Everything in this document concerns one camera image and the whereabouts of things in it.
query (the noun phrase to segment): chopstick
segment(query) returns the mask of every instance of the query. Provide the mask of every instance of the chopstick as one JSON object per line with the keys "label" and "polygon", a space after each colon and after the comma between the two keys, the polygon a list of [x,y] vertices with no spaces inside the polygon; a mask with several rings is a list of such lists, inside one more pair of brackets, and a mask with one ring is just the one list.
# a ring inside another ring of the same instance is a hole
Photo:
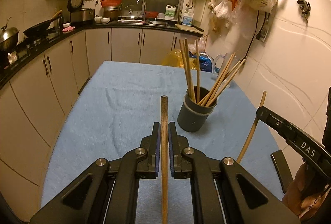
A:
{"label": "chopstick", "polygon": [[[260,107],[262,107],[262,106],[264,105],[264,100],[265,100],[265,96],[266,96],[266,95],[267,95],[267,92],[266,92],[266,91],[263,91],[262,99],[261,99],[261,102],[260,102]],[[246,138],[246,141],[245,141],[245,143],[244,143],[244,146],[243,146],[243,148],[241,149],[241,152],[239,153],[239,156],[238,156],[238,158],[237,158],[237,162],[238,162],[238,163],[241,162],[242,158],[244,157],[244,154],[246,153],[246,150],[247,150],[247,148],[248,148],[248,146],[249,146],[249,144],[250,144],[250,142],[251,142],[251,140],[252,140],[252,138],[253,138],[253,135],[254,135],[255,129],[256,129],[257,125],[258,125],[258,122],[259,122],[259,119],[258,119],[258,117],[256,116],[256,117],[255,117],[255,120],[254,120],[254,122],[253,122],[253,125],[252,125],[252,127],[251,127],[251,130],[249,131],[249,134],[248,134],[248,136],[247,136],[247,138]]]}
{"label": "chopstick", "polygon": [[186,64],[187,64],[187,72],[188,72],[188,79],[189,79],[189,87],[191,87],[191,99],[193,102],[195,101],[195,92],[194,92],[194,86],[192,82],[192,76],[191,76],[191,68],[190,68],[190,58],[188,54],[188,41],[187,38],[184,39],[184,47],[185,47],[185,57],[186,57]]}
{"label": "chopstick", "polygon": [[229,64],[229,61],[227,62],[226,66],[225,66],[225,68],[222,70],[222,72],[218,75],[217,80],[215,81],[215,83],[214,83],[213,87],[211,88],[211,90],[210,90],[210,91],[208,92],[208,94],[207,94],[207,95],[206,95],[206,96],[205,96],[205,97],[204,97],[204,98],[198,103],[199,105],[201,105],[201,106],[205,106],[206,103],[208,102],[210,96],[212,95],[212,93],[213,93],[214,90],[216,89],[218,83],[219,83],[219,82],[222,83],[221,79],[222,79],[222,77],[223,77],[223,74],[225,73],[225,69],[226,69],[226,67],[227,67],[228,64]]}
{"label": "chopstick", "polygon": [[189,84],[188,70],[187,70],[187,64],[186,64],[185,47],[184,47],[184,44],[181,40],[179,40],[179,45],[180,45],[180,51],[182,53],[182,58],[183,58],[188,96],[192,100],[191,85]]}
{"label": "chopstick", "polygon": [[245,63],[245,61],[246,61],[245,58],[241,60],[241,62],[239,64],[239,66],[237,67],[237,69],[230,76],[230,78],[227,80],[227,82],[222,86],[222,88],[216,93],[216,95],[214,96],[214,98],[212,100],[209,100],[208,101],[208,103],[206,104],[206,107],[208,107],[209,105],[211,105],[221,95],[221,93],[224,91],[224,89],[226,88],[226,86],[229,85],[229,83],[234,78],[234,76],[236,75],[236,73],[239,71],[239,69],[241,68],[241,66]]}
{"label": "chopstick", "polygon": [[224,81],[224,79],[225,79],[225,76],[226,76],[226,74],[227,74],[227,71],[228,71],[228,69],[230,68],[230,65],[232,64],[232,61],[233,61],[233,59],[234,59],[235,54],[236,54],[236,53],[231,54],[231,56],[230,56],[230,58],[229,58],[229,60],[228,60],[228,62],[227,62],[227,64],[226,64],[226,66],[225,66],[225,68],[224,68],[223,75],[222,75],[220,81],[218,82],[218,84],[217,84],[215,90],[212,92],[212,94],[211,94],[209,100],[211,100],[211,99],[214,98],[214,96],[215,96],[215,94],[217,93],[219,87],[220,87],[221,84],[223,83],[223,81]]}
{"label": "chopstick", "polygon": [[162,224],[168,222],[168,96],[161,96]]}
{"label": "chopstick", "polygon": [[199,55],[199,44],[194,40],[195,46],[197,48],[197,103],[200,101],[200,55]]}

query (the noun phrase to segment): plastic bottle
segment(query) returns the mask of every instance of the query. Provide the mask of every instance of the plastic bottle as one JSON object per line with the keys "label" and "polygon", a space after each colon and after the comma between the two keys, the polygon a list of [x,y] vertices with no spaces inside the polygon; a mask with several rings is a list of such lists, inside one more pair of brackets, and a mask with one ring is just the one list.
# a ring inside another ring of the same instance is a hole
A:
{"label": "plastic bottle", "polygon": [[168,20],[174,20],[175,19],[175,12],[176,12],[176,7],[173,7],[172,5],[167,5],[165,8],[165,19]]}
{"label": "plastic bottle", "polygon": [[192,26],[192,22],[193,22],[193,11],[186,10],[184,13],[183,24]]}

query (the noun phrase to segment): blue tablecloth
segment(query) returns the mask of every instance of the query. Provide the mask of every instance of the blue tablecloth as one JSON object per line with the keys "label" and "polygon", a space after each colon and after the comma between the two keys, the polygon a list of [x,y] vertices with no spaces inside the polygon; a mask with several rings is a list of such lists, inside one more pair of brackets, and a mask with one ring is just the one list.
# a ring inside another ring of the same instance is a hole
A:
{"label": "blue tablecloth", "polygon": [[[212,74],[202,72],[201,86],[211,88]],[[200,131],[188,133],[177,124],[186,92],[184,69],[104,62],[73,107],[55,145],[42,196],[42,206],[96,159],[113,160],[140,145],[160,121],[160,97],[168,96],[169,121],[179,135],[208,157],[237,158],[256,109],[234,83],[218,99]],[[241,165],[277,198],[283,196],[270,154],[278,150],[267,126],[260,122]],[[169,173],[168,223],[193,223],[189,180]],[[161,223],[161,177],[140,180],[136,223]]]}

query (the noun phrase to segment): red bowl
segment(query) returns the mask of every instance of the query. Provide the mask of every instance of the red bowl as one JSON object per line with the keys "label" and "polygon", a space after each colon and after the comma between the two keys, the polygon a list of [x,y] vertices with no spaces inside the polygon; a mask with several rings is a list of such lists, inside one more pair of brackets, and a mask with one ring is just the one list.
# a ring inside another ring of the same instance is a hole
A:
{"label": "red bowl", "polygon": [[108,6],[119,6],[122,3],[122,0],[101,0],[102,7]]}
{"label": "red bowl", "polygon": [[146,11],[146,18],[157,18],[158,17],[158,12],[155,11]]}

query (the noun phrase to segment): wok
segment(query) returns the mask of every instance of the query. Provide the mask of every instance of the wok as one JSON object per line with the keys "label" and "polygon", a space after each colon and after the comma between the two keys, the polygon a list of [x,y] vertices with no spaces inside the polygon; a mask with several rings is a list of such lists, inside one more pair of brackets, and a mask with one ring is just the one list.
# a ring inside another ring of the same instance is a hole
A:
{"label": "wok", "polygon": [[27,37],[41,36],[43,33],[46,32],[48,27],[51,25],[51,22],[55,21],[61,13],[62,10],[59,10],[50,20],[46,20],[44,22],[38,23],[37,25],[34,25],[26,29],[23,33]]}

